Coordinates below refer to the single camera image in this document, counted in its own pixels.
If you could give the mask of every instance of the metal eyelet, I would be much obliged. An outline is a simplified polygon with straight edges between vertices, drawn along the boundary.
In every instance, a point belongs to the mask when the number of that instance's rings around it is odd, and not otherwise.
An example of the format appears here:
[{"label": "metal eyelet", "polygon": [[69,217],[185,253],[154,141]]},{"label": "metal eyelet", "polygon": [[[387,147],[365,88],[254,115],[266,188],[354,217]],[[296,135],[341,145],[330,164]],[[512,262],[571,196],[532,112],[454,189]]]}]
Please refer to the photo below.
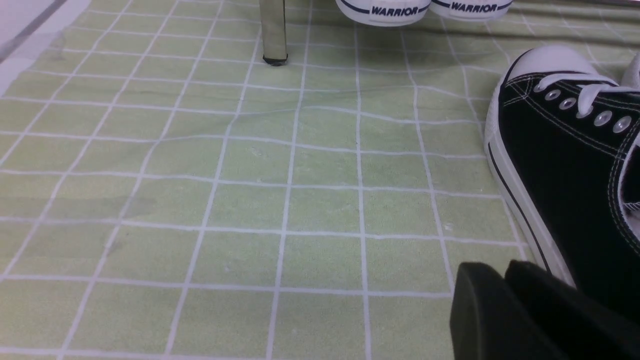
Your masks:
[{"label": "metal eyelet", "polygon": [[570,109],[577,100],[574,97],[570,97],[569,99],[565,99],[560,103],[560,110]]},{"label": "metal eyelet", "polygon": [[615,125],[613,125],[613,132],[616,134],[620,134],[624,130],[626,130],[629,125],[631,125],[631,117],[625,116],[622,119],[618,120]]},{"label": "metal eyelet", "polygon": [[578,119],[584,119],[587,116],[589,116],[591,114],[591,112],[593,111],[593,106],[589,107],[589,110],[587,110],[586,114],[581,114],[580,112],[578,112],[578,114],[575,115],[575,117],[577,117]]},{"label": "metal eyelet", "polygon": [[603,126],[608,123],[609,120],[613,117],[613,113],[609,110],[603,111],[596,116],[596,119],[593,121],[593,125],[595,126]]},{"label": "metal eyelet", "polygon": [[548,92],[545,95],[545,100],[555,100],[560,96],[560,90],[555,89],[555,90],[551,90],[550,92]]}]

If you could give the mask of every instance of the black sneaker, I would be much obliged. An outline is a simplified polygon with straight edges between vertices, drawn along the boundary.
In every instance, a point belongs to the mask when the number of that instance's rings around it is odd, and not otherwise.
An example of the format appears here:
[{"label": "black sneaker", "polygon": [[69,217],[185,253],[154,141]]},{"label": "black sneaker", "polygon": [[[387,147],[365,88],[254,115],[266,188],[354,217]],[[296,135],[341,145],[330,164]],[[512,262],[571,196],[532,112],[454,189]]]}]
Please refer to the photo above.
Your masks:
[{"label": "black sneaker", "polygon": [[552,45],[507,71],[484,134],[490,168],[536,262],[637,323],[639,118],[639,90]]}]

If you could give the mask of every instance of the black object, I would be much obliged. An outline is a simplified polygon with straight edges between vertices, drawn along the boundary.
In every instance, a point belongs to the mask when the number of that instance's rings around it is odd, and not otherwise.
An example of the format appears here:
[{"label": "black object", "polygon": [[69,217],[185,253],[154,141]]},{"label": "black object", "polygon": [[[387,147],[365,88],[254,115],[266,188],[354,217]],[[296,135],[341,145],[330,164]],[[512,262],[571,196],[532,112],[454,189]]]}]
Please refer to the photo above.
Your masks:
[{"label": "black object", "polygon": [[267,64],[271,65],[271,66],[282,66],[285,65],[287,63],[287,60],[289,59],[289,55],[287,54],[287,57],[284,59],[270,59],[267,58],[265,56],[262,57],[262,59],[264,60],[264,62],[266,62]]},{"label": "black object", "polygon": [[456,360],[569,360],[486,264],[458,268],[449,325]]},{"label": "black object", "polygon": [[525,261],[462,263],[450,326],[456,360],[640,359],[639,326]]}]

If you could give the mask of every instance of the metal chair leg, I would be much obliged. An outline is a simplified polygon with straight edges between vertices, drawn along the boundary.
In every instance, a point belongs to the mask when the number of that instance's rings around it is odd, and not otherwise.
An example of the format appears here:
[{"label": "metal chair leg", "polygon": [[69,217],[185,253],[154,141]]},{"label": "metal chair leg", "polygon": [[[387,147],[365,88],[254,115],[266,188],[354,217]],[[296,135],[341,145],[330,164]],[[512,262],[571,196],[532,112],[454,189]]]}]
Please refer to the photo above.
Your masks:
[{"label": "metal chair leg", "polygon": [[287,35],[285,33],[285,0],[260,0],[262,23],[262,59],[269,65],[281,66],[287,62]]}]

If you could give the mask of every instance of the white shoelace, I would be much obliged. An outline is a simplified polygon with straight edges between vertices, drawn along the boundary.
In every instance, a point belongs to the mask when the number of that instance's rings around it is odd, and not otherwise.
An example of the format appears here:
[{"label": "white shoelace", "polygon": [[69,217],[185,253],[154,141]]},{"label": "white shoelace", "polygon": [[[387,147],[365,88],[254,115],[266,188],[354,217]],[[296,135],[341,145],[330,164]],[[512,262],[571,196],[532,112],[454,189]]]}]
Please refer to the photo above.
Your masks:
[{"label": "white shoelace", "polygon": [[[608,83],[614,83],[611,79],[602,76],[602,75],[594,75],[594,74],[551,74],[545,76],[540,80],[537,87],[538,91],[543,91],[548,86],[560,81],[560,80],[576,80],[576,81],[606,81]],[[589,113],[589,109],[591,105],[593,105],[593,101],[596,99],[599,93],[601,92],[635,92],[640,93],[640,90],[636,88],[629,88],[625,86],[612,86],[608,84],[590,84],[590,85],[579,85],[582,90],[580,90],[580,95],[578,96],[578,113],[586,116]]]}]

